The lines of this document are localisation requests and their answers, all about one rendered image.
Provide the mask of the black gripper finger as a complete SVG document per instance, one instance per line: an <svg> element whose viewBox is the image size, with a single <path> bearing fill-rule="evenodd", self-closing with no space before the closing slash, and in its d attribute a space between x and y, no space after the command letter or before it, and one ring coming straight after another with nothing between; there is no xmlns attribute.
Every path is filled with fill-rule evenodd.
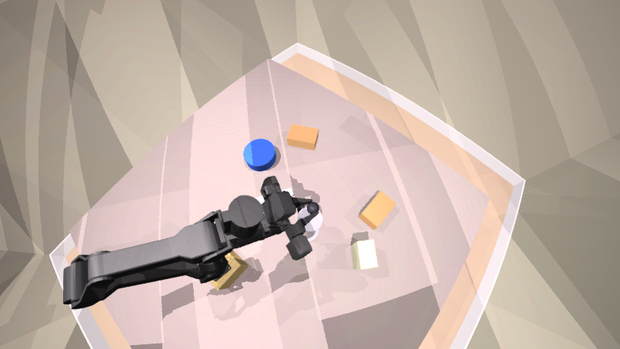
<svg viewBox="0 0 620 349"><path fill-rule="evenodd" d="M296 221L296 223L298 222L300 227L301 227L301 229L303 230L302 234L305 233L305 226L307 225L307 223L309 223L318 213L319 213L319 211L315 212L313 214L310 214L310 215L308 215L308 216L306 216L304 218L299 218Z"/></svg>
<svg viewBox="0 0 620 349"><path fill-rule="evenodd" d="M312 199L307 198L293 198L291 197L292 202L296 208L300 208L312 202Z"/></svg>

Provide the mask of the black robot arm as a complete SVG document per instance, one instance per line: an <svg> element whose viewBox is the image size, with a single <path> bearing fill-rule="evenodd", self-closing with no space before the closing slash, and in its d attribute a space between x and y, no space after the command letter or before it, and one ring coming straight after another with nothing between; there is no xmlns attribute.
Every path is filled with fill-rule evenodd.
<svg viewBox="0 0 620 349"><path fill-rule="evenodd" d="M64 268L63 304L71 304L72 310L91 307L117 289L184 275L201 284L218 281L232 269L225 256L259 240L263 215L264 228L277 228L296 212L290 193L277 184L263 187L261 193L264 202L239 195L227 211L211 211L174 237L78 255Z"/></svg>

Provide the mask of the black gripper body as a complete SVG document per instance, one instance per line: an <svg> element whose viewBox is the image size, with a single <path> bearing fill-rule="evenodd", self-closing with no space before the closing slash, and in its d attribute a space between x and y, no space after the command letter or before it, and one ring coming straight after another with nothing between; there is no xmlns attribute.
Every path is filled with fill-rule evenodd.
<svg viewBox="0 0 620 349"><path fill-rule="evenodd" d="M270 184L277 184L278 186L280 186L274 175L271 177L267 177L263 181L262 188ZM263 215L262 221L264 220L265 218ZM277 228L264 228L262 226L262 221L257 228L259 232L259 241L265 240L266 238L269 238L273 235L281 234L285 231L288 239L290 240L290 242L287 243L286 247L292 257L292 260L298 261L304 256L308 255L310 252L312 252L312 246L308 241L307 237L302 235L303 230L301 229L298 222L295 224L291 224L289 219L287 218L287 224L284 224L283 226Z"/></svg>

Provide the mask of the white flat bar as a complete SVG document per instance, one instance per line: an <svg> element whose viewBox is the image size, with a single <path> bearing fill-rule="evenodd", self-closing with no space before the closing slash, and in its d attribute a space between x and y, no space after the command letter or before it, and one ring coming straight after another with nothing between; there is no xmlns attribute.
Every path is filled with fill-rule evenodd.
<svg viewBox="0 0 620 349"><path fill-rule="evenodd" d="M288 189L285 189L285 190L282 190L282 191L288 191L291 196L294 196L293 192L292 192L292 188L288 188ZM260 203L264 202L264 198L262 196L257 197L257 200L259 200Z"/></svg>

